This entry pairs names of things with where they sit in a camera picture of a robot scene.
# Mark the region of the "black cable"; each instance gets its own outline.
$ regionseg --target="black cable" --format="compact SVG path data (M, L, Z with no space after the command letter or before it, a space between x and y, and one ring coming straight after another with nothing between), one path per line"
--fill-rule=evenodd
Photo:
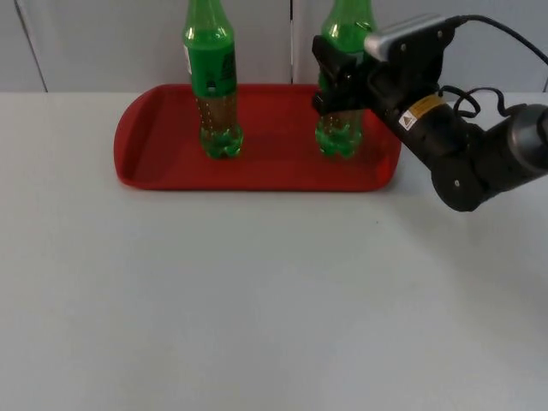
M485 17L484 15L458 15L457 17L453 17L452 19L450 19L450 21L452 21L453 19L454 22L456 22L459 26L468 21L480 21L482 23L498 28L499 30L502 30L503 32L507 33L508 35L512 36L514 39L525 45L530 51L536 54L537 57L540 58L540 60L548 65L548 57L536 45L531 43L517 31L512 30L510 27L505 26L498 21L495 21L489 17Z

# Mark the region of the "white wall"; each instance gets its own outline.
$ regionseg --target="white wall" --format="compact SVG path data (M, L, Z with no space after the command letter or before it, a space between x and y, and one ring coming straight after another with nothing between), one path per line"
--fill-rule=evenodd
M319 33L333 0L295 1L295 67L297 82L318 78L311 54L312 39ZM422 13L489 15L508 24L548 53L548 2L546 0L372 0L380 27ZM548 68L529 50L498 30L468 23L459 29L446 53L442 84L463 88L498 86L505 91L543 90Z
M44 88L15 6L0 0L0 91L41 92Z
M20 2L50 91L143 91L188 82L182 52L188 0ZM235 28L239 80L289 82L289 3L223 5Z
M50 91L139 92L188 82L181 51L188 0L17 1ZM333 1L295 0L296 82L317 80L312 38ZM240 81L289 82L289 0L223 4L235 27ZM544 0L373 0L373 5L380 26L424 12L490 15L548 52ZM11 0L0 2L0 23L0 91L41 90ZM446 53L442 82L539 92L547 76L541 61L506 34L469 23Z

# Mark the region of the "robotic arm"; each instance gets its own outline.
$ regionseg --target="robotic arm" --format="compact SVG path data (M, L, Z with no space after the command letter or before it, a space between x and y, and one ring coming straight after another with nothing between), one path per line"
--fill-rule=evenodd
M313 54L329 84L314 97L315 110L320 115L374 112L431 171L439 197L456 211L473 211L497 194L548 174L548 107L519 104L507 109L496 89L463 92L439 86L444 50L467 21L503 29L548 63L522 36L481 16L423 15L370 33L365 41L370 58L361 63L321 36L313 41ZM498 111L506 117L486 131L464 120L480 111L472 98L478 90L496 92ZM441 99L444 92L459 96L454 108ZM475 113L460 110L464 100Z

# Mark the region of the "red tray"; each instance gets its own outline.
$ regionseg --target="red tray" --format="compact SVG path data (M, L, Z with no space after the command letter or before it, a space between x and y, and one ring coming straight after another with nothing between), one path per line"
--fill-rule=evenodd
M350 160L326 158L314 138L315 86L240 86L244 143L238 158L213 160L200 147L189 86L158 86L123 114L114 141L118 178L147 190L365 192L386 185L401 143L367 112L364 144Z

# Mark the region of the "bottle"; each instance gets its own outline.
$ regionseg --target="bottle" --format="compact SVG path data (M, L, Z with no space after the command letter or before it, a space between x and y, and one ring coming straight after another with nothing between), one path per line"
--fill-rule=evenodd
M235 157L243 132L236 109L234 30L220 0L189 0L183 38L200 111L200 143L212 158Z
M335 0L327 20L322 26L322 35L338 50L366 57L364 41L373 31L375 22L371 0ZM319 78L319 86L326 88L325 79ZM332 113L319 119L316 141L326 156L339 154L352 157L363 139L361 129L363 110Z

